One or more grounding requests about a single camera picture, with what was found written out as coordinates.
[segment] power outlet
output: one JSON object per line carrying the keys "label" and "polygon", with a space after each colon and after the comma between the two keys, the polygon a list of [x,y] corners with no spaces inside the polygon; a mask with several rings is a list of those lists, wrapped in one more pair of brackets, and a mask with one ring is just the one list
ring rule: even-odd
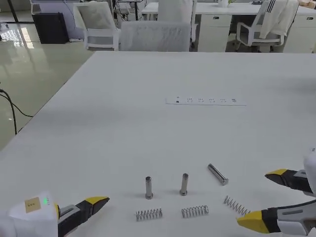
{"label": "power outlet", "polygon": [[165,99],[169,105],[219,105],[219,106],[246,106],[244,102],[236,98],[214,97],[185,97],[176,96]]}

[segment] metal pin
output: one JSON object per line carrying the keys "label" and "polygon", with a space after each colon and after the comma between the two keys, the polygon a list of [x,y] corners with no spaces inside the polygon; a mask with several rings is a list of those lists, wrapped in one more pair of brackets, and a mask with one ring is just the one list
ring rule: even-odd
{"label": "metal pin", "polygon": [[218,169],[216,169],[212,164],[209,164],[208,169],[216,176],[216,178],[221,182],[222,185],[228,184],[228,179],[225,178]]}
{"label": "metal pin", "polygon": [[182,175],[182,184],[181,184],[181,190],[180,190],[181,196],[186,196],[188,193],[188,191],[187,191],[188,179],[189,179],[189,175],[184,173]]}
{"label": "metal pin", "polygon": [[154,194],[152,192],[152,178],[150,176],[147,176],[145,178],[146,180],[146,194],[145,197],[146,199],[152,199]]}

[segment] white cabinet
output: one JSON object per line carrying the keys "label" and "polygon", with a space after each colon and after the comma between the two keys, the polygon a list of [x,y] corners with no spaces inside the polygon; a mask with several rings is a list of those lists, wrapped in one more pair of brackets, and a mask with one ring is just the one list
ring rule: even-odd
{"label": "white cabinet", "polygon": [[202,15],[198,52],[225,52],[231,15]]}
{"label": "white cabinet", "polygon": [[316,43],[316,16],[296,16],[283,53],[311,53]]}

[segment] tiled floor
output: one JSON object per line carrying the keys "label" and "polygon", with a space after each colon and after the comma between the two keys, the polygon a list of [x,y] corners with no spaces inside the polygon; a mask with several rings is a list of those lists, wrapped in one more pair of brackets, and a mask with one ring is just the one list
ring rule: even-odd
{"label": "tiled floor", "polygon": [[[41,44],[33,24],[9,25],[1,34],[11,41],[0,42],[0,88],[26,114],[34,115],[79,69],[93,52],[82,42]],[[30,118],[16,110],[17,127]],[[9,103],[0,97],[0,150],[14,136]]]}
{"label": "tiled floor", "polygon": [[[31,11],[17,11],[19,21],[33,22]],[[15,22],[11,12],[0,12],[0,22]]]}

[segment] compression spring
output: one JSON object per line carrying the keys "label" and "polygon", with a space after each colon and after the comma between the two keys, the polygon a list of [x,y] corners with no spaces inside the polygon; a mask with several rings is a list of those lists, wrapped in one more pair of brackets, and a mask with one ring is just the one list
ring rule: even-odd
{"label": "compression spring", "polygon": [[205,206],[194,206],[182,209],[183,218],[190,218],[194,216],[201,216],[208,214],[208,207]]}
{"label": "compression spring", "polygon": [[234,201],[229,196],[225,197],[224,204],[226,204],[227,206],[229,206],[231,209],[235,210],[242,216],[251,212],[248,209],[246,209],[244,206],[240,205],[238,202]]}
{"label": "compression spring", "polygon": [[150,209],[136,212],[136,220],[157,219],[162,217],[162,209]]}

